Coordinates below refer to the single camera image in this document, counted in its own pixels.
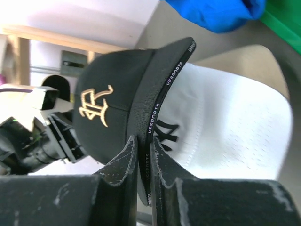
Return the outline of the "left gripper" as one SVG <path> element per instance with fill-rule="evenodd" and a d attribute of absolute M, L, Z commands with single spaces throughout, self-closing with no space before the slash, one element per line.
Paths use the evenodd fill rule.
<path fill-rule="evenodd" d="M 87 157 L 73 128 L 72 113 L 51 113 L 44 122 L 35 118 L 35 128 L 44 135 L 39 145 L 50 162 L 67 159 L 77 163 Z"/>

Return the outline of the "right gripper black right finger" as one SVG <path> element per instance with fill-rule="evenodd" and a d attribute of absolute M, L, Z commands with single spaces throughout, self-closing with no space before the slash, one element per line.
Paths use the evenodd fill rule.
<path fill-rule="evenodd" d="M 151 144 L 155 226 L 298 226 L 287 190 L 273 180 L 199 179 Z"/>

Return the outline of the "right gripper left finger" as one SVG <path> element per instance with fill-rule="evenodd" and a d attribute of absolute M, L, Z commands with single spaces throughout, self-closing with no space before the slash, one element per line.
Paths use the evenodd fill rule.
<path fill-rule="evenodd" d="M 137 138 L 93 175 L 2 176 L 3 226 L 134 226 Z"/>

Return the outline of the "black cap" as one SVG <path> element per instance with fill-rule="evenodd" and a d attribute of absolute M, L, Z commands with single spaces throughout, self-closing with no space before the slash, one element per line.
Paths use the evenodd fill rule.
<path fill-rule="evenodd" d="M 80 75 L 74 94 L 73 127 L 79 143 L 107 164 L 130 136 L 138 140 L 138 194 L 151 206 L 150 145 L 161 105 L 194 52 L 186 37 L 158 49 L 130 49 L 97 57 Z"/>

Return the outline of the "white cap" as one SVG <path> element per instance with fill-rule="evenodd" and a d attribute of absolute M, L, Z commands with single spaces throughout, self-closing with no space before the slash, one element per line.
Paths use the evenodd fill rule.
<path fill-rule="evenodd" d="M 198 178 L 275 180 L 293 131 L 282 70 L 262 45 L 187 63 L 158 114 L 155 135 Z"/>

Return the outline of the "blue cap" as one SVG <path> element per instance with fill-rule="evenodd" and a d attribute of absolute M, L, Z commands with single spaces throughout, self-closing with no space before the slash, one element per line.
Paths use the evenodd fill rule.
<path fill-rule="evenodd" d="M 264 14 L 265 0 L 167 0 L 182 18 L 214 33 L 232 32 Z"/>

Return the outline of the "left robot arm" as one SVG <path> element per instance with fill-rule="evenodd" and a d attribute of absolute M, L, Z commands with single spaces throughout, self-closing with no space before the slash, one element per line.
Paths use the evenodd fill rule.
<path fill-rule="evenodd" d="M 87 157 L 72 126 L 70 85 L 50 75 L 38 86 L 0 87 L 0 174 L 27 175 L 55 161 Z"/>

